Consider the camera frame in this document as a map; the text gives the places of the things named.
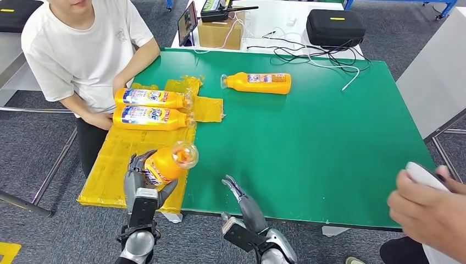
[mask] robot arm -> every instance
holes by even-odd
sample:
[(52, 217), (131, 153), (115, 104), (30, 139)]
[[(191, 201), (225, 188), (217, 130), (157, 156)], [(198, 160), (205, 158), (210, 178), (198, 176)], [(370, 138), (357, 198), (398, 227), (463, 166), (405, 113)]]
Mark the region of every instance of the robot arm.
[(124, 178), (125, 201), (127, 207), (127, 225), (122, 227), (122, 252), (115, 264), (149, 263), (153, 256), (154, 245), (160, 238), (153, 220), (157, 209), (160, 209), (168, 196), (173, 192), (178, 181), (172, 181), (161, 191), (146, 188), (144, 181), (144, 162), (156, 150), (148, 151), (140, 156), (131, 156), (128, 171)]
[(223, 237), (246, 252), (256, 252), (258, 264), (294, 264), (297, 256), (290, 243), (274, 228), (268, 228), (264, 214), (254, 199), (246, 195), (235, 179), (229, 175), (221, 180), (230, 188), (238, 202), (243, 221), (222, 213), (225, 224)]
[[(115, 264), (149, 263), (153, 256), (154, 245), (160, 238), (153, 220), (177, 185), (177, 180), (167, 184), (161, 191), (146, 188), (146, 159), (156, 150), (140, 156), (131, 157), (128, 171), (124, 178), (125, 201), (127, 206), (127, 225), (123, 226), (121, 235), (121, 255)], [(228, 186), (238, 202), (243, 220), (222, 213), (224, 238), (234, 245), (249, 252), (256, 252), (258, 264), (295, 264), (296, 253), (286, 238), (276, 229), (267, 227), (264, 214), (254, 199), (248, 196), (235, 179), (226, 176), (222, 183)]]

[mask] black bag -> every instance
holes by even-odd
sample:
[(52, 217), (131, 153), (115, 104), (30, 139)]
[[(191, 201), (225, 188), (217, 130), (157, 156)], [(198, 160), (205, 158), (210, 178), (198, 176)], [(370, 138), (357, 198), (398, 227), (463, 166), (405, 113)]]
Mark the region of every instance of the black bag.
[(42, 4), (36, 0), (0, 1), (0, 32), (21, 33), (28, 18)]
[(354, 47), (365, 34), (361, 18), (349, 10), (312, 9), (306, 30), (310, 43), (323, 47)]

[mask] yellow mat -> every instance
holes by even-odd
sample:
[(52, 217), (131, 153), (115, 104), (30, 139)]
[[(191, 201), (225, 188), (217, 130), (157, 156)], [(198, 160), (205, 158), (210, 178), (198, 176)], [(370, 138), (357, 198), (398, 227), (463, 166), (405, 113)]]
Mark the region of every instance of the yellow mat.
[[(166, 91), (186, 92), (195, 95), (193, 112), (198, 122), (221, 122), (223, 100), (199, 97), (202, 83), (198, 78), (185, 76), (183, 80), (168, 80)], [(155, 85), (134, 84), (136, 89), (156, 90)], [(112, 127), (99, 152), (86, 184), (77, 201), (82, 205), (125, 208), (123, 177), (133, 153), (138, 155), (152, 149), (171, 146), (180, 140), (194, 142), (196, 128), (180, 128), (174, 131), (126, 130)], [(179, 213), (185, 192), (187, 175), (178, 180), (178, 186), (160, 209), (162, 212)]]
[(19, 244), (0, 242), (0, 256), (3, 256), (0, 258), (0, 264), (11, 264), (20, 249), (21, 245)]

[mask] blue frame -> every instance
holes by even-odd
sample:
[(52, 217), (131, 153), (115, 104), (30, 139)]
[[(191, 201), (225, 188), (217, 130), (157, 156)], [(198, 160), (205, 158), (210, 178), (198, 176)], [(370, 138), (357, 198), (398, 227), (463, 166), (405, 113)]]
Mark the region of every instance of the blue frame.
[[(346, 1), (346, 4), (345, 4), (345, 10), (348, 10), (350, 7), (351, 7), (351, 4), (353, 3), (354, 0), (347, 0)], [(429, 0), (428, 2), (426, 2), (425, 0), (389, 0), (389, 1), (399, 1), (399, 2), (423, 2), (424, 4), (426, 3), (446, 3), (447, 6), (445, 7), (445, 9), (442, 11), (442, 13), (440, 13), (440, 18), (444, 18), (446, 17), (446, 15), (448, 14), (448, 12), (450, 12), (450, 10), (454, 7), (454, 5), (456, 4), (456, 2), (458, 0)]]

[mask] clear plastic cap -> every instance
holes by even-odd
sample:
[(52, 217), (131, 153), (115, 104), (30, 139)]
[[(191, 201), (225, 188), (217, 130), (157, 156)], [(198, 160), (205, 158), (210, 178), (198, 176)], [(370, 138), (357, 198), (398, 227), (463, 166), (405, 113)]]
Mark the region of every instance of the clear plastic cap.
[(199, 152), (193, 143), (178, 141), (171, 149), (171, 156), (180, 168), (190, 169), (199, 161)]
[(194, 113), (186, 114), (186, 126), (193, 128), (195, 125), (196, 121), (194, 120)]
[(192, 93), (187, 91), (186, 93), (183, 94), (183, 96), (184, 96), (183, 108), (186, 110), (191, 110), (193, 106)]
[(220, 77), (220, 87), (222, 89), (225, 89), (227, 88), (227, 84), (226, 84), (226, 80), (228, 79), (228, 76), (226, 76), (225, 74), (222, 74), (221, 77)]

